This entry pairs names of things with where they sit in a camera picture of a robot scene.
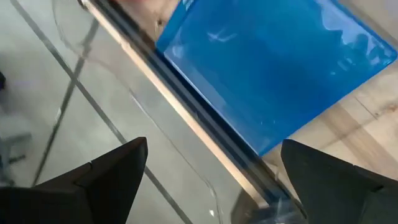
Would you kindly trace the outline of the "plain blue disc case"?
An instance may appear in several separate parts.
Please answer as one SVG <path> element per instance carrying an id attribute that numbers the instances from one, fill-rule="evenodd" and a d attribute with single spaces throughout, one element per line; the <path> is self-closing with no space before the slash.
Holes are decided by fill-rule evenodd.
<path id="1" fill-rule="evenodd" d="M 337 0 L 181 0 L 155 46 L 260 156 L 398 56 Z"/>

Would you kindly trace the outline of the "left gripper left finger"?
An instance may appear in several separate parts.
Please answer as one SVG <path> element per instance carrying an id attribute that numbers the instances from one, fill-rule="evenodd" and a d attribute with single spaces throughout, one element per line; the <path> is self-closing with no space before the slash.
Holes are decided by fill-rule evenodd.
<path id="1" fill-rule="evenodd" d="M 0 224 L 126 224 L 144 175 L 138 137 L 31 188 L 0 188 Z"/>

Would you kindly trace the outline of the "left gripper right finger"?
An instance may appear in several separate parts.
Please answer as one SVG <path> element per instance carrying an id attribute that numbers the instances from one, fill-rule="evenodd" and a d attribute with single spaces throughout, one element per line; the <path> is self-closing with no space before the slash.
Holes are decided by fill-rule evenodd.
<path id="1" fill-rule="evenodd" d="M 398 224 L 398 180 L 291 139 L 280 155 L 308 224 Z"/>

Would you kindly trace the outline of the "clear plastic bin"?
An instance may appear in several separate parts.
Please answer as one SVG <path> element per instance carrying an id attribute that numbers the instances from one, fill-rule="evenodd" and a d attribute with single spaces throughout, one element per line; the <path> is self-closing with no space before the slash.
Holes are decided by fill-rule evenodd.
<path id="1" fill-rule="evenodd" d="M 379 1 L 337 1 L 398 54 L 398 30 L 388 33 L 397 27 L 391 17 L 398 11 L 398 2 L 384 7 Z M 175 9 L 150 7 L 164 14 L 165 26 Z M 65 45 L 87 62 L 78 84 L 91 105 L 120 142 L 138 135 L 147 138 L 146 173 L 159 180 L 178 215 L 190 223 L 250 224 L 232 214 L 244 192 L 240 184 L 82 1 L 52 0 L 52 12 Z M 286 139 L 398 180 L 398 56 Z M 282 142 L 261 156 L 246 144 L 301 203 L 280 155 Z"/>

